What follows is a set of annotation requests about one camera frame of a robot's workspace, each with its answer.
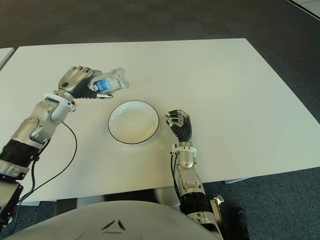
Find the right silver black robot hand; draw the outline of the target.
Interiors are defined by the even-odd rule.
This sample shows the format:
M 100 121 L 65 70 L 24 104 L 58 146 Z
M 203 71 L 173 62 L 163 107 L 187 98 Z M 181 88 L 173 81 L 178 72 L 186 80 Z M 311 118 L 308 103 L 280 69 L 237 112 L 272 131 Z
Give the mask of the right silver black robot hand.
M 164 115 L 164 120 L 180 143 L 192 142 L 191 119 L 184 110 L 171 110 Z

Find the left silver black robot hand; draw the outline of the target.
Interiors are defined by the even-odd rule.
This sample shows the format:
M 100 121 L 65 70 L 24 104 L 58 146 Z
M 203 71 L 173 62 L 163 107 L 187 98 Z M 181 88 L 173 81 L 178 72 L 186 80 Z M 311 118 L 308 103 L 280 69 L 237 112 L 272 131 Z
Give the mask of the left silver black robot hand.
M 89 88 L 91 80 L 101 74 L 100 70 L 73 66 L 60 79 L 55 94 L 69 101 L 72 99 L 112 99 L 113 96 L 110 93 L 99 93 Z

